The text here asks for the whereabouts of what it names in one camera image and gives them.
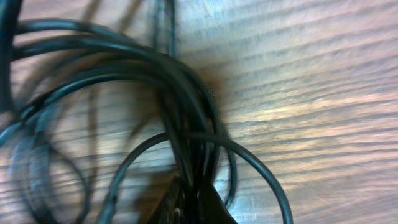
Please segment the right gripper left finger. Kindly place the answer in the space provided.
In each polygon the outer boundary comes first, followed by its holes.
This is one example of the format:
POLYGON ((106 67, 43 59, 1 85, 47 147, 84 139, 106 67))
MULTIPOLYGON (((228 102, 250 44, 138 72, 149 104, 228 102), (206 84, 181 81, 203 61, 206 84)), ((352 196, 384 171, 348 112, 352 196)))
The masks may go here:
POLYGON ((174 175, 164 196, 146 223, 189 224, 191 199, 191 188, 178 174, 174 175))

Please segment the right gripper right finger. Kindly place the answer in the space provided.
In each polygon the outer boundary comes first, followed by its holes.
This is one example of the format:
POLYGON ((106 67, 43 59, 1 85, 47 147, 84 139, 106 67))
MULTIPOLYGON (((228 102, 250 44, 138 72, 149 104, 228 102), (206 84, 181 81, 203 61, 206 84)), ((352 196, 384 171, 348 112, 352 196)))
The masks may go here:
POLYGON ((237 224, 211 182, 203 182, 198 196, 200 223, 237 224))

